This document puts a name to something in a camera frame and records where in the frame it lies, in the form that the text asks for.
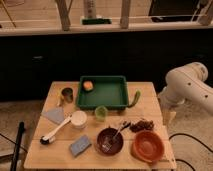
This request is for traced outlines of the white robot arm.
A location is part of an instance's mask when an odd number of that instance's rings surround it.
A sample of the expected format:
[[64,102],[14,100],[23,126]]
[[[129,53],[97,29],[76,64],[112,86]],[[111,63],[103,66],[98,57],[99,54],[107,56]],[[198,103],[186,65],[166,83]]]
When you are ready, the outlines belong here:
[[164,125],[171,123],[176,116],[174,108],[186,99],[213,115],[213,87],[205,84],[207,78],[208,69],[200,62],[174,68],[166,74],[166,86],[158,94]]

